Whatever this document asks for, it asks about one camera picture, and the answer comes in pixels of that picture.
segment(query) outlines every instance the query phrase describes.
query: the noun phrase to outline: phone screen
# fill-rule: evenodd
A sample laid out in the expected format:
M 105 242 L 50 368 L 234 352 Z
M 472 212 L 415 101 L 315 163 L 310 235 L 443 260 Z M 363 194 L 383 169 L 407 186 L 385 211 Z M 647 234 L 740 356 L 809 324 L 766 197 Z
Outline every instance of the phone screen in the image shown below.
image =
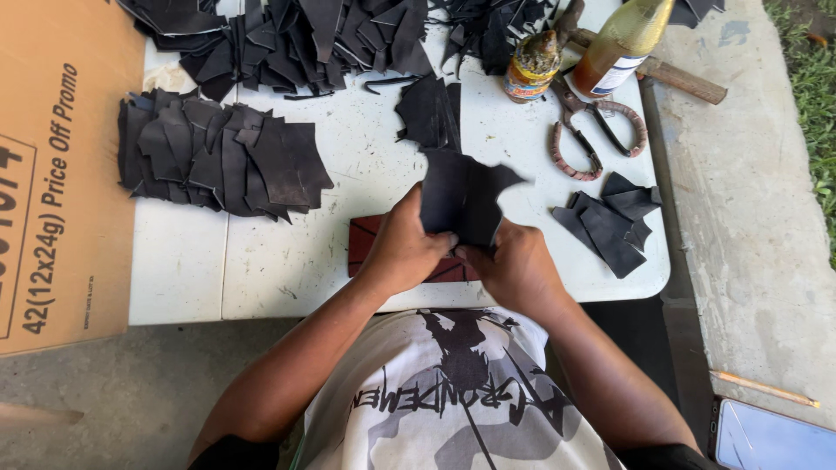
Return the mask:
M 717 463 L 743 470 L 836 468 L 836 432 L 724 399 L 717 419 Z

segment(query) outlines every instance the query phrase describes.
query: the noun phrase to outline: wooden hammer handle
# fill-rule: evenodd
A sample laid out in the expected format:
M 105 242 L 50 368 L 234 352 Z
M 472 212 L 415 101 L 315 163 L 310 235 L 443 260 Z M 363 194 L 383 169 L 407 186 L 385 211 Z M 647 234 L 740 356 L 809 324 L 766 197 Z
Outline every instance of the wooden hammer handle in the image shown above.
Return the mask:
M 569 40 L 583 48 L 589 47 L 596 33 L 588 29 L 579 28 L 569 35 Z M 652 55 L 648 57 L 635 71 L 637 74 L 649 75 L 659 81 L 675 86 L 682 91 L 694 95 L 701 100 L 716 105 L 726 98 L 728 89 L 714 84 L 706 79 L 701 79 L 689 74 L 685 70 L 678 69 L 661 59 Z

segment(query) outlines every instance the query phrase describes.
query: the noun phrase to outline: yellow bottle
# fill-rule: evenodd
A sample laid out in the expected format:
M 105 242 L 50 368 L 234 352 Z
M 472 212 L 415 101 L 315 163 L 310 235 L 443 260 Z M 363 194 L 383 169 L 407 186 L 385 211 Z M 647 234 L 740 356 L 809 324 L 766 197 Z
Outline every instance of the yellow bottle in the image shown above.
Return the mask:
M 674 0 L 630 0 L 607 19 L 573 72 L 583 95 L 599 98 L 623 84 L 656 47 Z

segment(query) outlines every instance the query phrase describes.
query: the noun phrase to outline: bottle label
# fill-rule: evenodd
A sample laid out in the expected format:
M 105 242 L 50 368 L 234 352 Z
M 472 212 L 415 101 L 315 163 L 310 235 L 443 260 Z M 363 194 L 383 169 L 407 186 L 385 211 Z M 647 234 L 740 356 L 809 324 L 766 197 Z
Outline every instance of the bottle label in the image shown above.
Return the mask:
M 592 92 L 596 95 L 609 95 L 619 85 L 623 84 L 627 77 L 629 77 L 647 59 L 646 55 L 639 57 L 633 55 L 622 55 L 613 64 L 613 67 L 601 77 L 601 80 L 592 88 Z

